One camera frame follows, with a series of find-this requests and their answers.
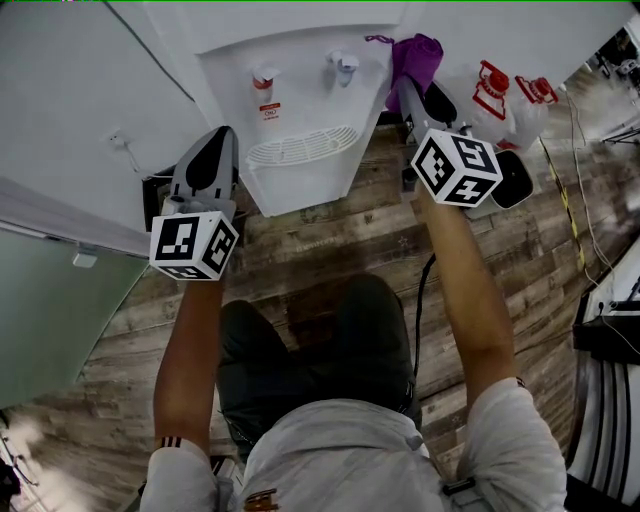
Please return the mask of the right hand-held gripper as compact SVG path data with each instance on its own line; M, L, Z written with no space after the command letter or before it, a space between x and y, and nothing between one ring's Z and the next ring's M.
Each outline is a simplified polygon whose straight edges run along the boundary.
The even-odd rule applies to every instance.
M497 212L492 193L502 183L503 174L493 147L452 130L458 112L436 81L423 96L408 76L401 76L397 85L408 132L401 200L414 199L422 184L436 203L457 206L471 219Z

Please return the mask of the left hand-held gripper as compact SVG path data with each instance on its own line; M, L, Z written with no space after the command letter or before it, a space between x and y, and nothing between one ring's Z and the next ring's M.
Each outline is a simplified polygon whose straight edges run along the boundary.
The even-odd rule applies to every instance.
M235 131L223 125L201 137L176 164L171 193L184 197L168 198L153 219L153 268L178 281L222 278L240 240L232 224L236 204L230 200L238 181L238 153Z

